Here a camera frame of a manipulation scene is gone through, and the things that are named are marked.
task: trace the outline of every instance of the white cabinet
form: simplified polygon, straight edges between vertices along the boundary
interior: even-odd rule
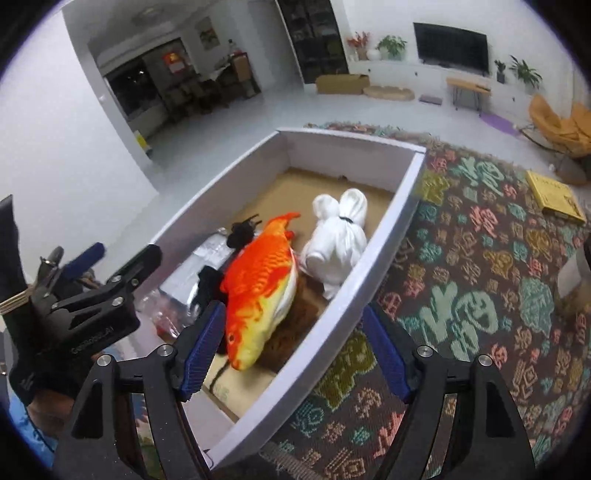
[[[526,94],[520,85],[503,85],[493,78],[461,70],[395,60],[354,61],[349,63],[349,71],[369,75],[372,85],[410,88],[417,98],[421,95],[433,95],[443,98],[447,103],[452,101],[452,89],[448,87],[446,79],[460,78],[491,89],[491,96],[484,100],[485,110],[517,124],[529,121],[531,95]]]

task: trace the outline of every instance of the patterned rug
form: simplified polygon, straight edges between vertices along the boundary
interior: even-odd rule
[[[591,305],[561,319],[551,293],[588,230],[543,216],[524,171],[509,163],[390,127],[321,128],[427,147],[423,201],[377,299],[418,344],[462,360],[493,358],[539,462],[573,429],[591,387]],[[441,468],[454,409],[448,395],[426,478]],[[216,477],[369,479],[404,410],[356,330],[259,455]]]

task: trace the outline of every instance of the potted plant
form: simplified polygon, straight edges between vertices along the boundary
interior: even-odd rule
[[[353,38],[347,39],[347,44],[349,45],[349,47],[353,47],[357,51],[357,56],[359,57],[359,60],[367,60],[368,59],[368,54],[367,54],[368,43],[369,43],[369,33],[366,33],[366,32],[361,32],[361,35],[359,35],[357,32],[355,32],[355,36]]]
[[[536,69],[530,68],[525,60],[517,60],[513,55],[513,65],[509,68],[519,80],[521,80],[525,87],[529,87],[531,90],[540,88],[542,82],[542,75],[540,75]]]
[[[400,59],[406,50],[406,44],[407,42],[401,37],[386,35],[378,43],[378,49],[382,52],[382,58],[384,60],[387,60],[388,58]]]
[[[499,83],[505,83],[505,68],[507,65],[500,60],[495,60],[495,65],[497,68],[496,81]]]

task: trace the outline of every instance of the clear plastic bag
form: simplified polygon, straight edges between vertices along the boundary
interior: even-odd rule
[[[199,287],[199,272],[205,265],[220,269],[230,258],[234,250],[226,246],[227,238],[224,231],[208,237],[158,289],[136,302],[136,309],[152,320],[163,340],[177,338],[199,316],[199,306],[191,307]]]
[[[158,289],[151,291],[136,302],[135,308],[145,318],[152,320],[158,336],[168,341],[195,322],[198,312],[191,312],[187,306],[170,298]]]

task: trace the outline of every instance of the stuffed fish toy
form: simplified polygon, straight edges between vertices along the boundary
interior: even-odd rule
[[[261,234],[230,264],[220,286],[228,294],[228,360],[246,370],[285,318],[296,295],[297,265],[287,225],[299,213],[270,220]]]

